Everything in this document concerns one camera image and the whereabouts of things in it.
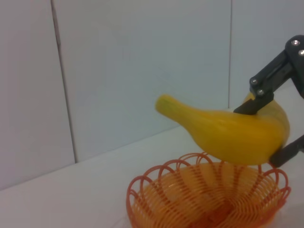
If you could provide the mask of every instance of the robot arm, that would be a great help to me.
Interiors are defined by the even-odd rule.
[[[291,38],[283,50],[257,75],[250,79],[250,91],[255,99],[248,100],[234,110],[235,113],[253,115],[274,99],[274,91],[292,79],[300,96],[304,98],[304,36]],[[300,151],[304,152],[304,135],[281,148],[270,158],[270,163],[280,167]]]

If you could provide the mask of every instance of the white table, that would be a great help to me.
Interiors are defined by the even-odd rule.
[[[293,141],[304,134],[304,100],[290,84],[275,98],[288,114]],[[151,166],[199,151],[188,133],[178,127],[3,190],[0,227],[129,227],[125,197],[130,181]],[[300,228],[304,224],[304,154],[282,169],[293,190],[277,216],[276,227]]]

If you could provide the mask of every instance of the white wall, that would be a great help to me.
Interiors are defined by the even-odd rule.
[[[0,1],[0,189],[74,163],[49,0]]]
[[[78,159],[176,124],[162,93],[228,106],[230,1],[55,0]]]
[[[240,105],[249,79],[304,34],[304,0],[233,0],[230,106]]]

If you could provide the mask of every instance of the banana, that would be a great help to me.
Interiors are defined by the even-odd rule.
[[[200,110],[169,95],[159,97],[155,108],[182,125],[202,150],[233,164],[266,163],[289,137],[289,121],[276,101],[256,115]]]

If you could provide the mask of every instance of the orange basket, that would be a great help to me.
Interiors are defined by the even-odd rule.
[[[262,171],[261,165],[212,162],[206,153],[191,153],[134,178],[126,205],[133,228],[261,228],[290,191],[280,169]]]

